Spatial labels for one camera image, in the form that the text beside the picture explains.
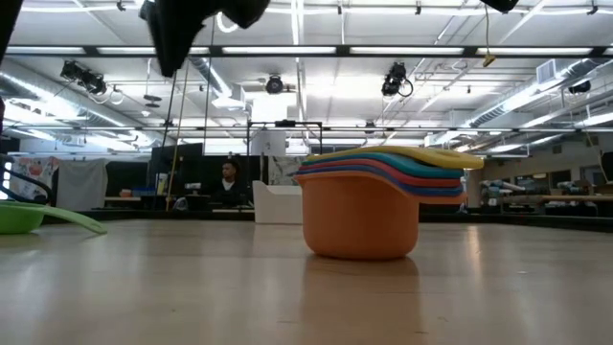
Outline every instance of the wooden floor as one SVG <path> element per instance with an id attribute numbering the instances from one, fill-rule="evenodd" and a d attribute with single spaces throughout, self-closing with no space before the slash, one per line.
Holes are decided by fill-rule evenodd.
<path id="1" fill-rule="evenodd" d="M 611 344 L 613 236 L 422 224 L 410 258 L 312 256 L 300 227 L 108 223 L 0 238 L 4 344 Z"/>

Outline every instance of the green bowl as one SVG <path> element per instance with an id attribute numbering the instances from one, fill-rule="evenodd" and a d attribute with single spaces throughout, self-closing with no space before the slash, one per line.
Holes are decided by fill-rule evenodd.
<path id="1" fill-rule="evenodd" d="M 27 234 L 40 227 L 45 215 L 34 208 L 41 206 L 19 203 L 20 207 L 11 207 L 12 204 L 15 203 L 0 201 L 0 235 Z"/>

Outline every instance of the white chair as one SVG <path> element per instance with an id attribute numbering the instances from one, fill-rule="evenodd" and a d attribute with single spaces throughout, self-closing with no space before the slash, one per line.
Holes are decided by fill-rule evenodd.
<path id="1" fill-rule="evenodd" d="M 302 224 L 303 191 L 300 186 L 266 186 L 253 181 L 256 223 Z"/>

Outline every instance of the person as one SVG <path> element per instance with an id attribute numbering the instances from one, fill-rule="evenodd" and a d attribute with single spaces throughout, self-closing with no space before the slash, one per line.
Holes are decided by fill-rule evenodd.
<path id="1" fill-rule="evenodd" d="M 227 206 L 236 206 L 241 203 L 243 190 L 238 181 L 240 165 L 234 159 L 226 160 L 221 166 L 221 180 L 213 186 L 213 201 L 221 202 Z"/>

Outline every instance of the green plastic toy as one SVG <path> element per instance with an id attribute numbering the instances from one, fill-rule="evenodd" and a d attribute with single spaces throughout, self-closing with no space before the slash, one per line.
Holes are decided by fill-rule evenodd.
<path id="1" fill-rule="evenodd" d="M 103 235 L 106 229 L 99 222 L 67 210 L 16 201 L 0 201 L 0 235 L 27 234 L 34 231 L 45 216 L 68 220 Z"/>

